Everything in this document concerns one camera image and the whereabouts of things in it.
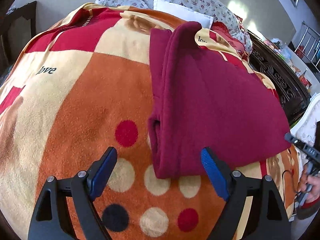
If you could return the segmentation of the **person right hand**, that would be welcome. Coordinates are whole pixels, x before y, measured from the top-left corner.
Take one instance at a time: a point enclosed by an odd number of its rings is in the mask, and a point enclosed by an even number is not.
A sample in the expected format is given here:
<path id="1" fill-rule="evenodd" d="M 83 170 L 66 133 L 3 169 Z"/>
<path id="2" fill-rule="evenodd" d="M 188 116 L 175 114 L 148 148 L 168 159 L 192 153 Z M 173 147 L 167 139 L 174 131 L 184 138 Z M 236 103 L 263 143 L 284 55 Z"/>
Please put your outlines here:
<path id="1" fill-rule="evenodd" d="M 309 192 L 305 203 L 311 203 L 314 202 L 319 198 L 319 193 L 320 193 L 320 178 L 318 176 L 311 176 L 307 174 L 307 169 L 308 166 L 305 164 L 304 165 L 304 170 L 302 173 L 302 176 L 300 178 L 300 181 L 298 183 L 298 189 L 297 191 L 306 191 L 307 185 L 310 184 L 312 185 L 312 189 Z"/>

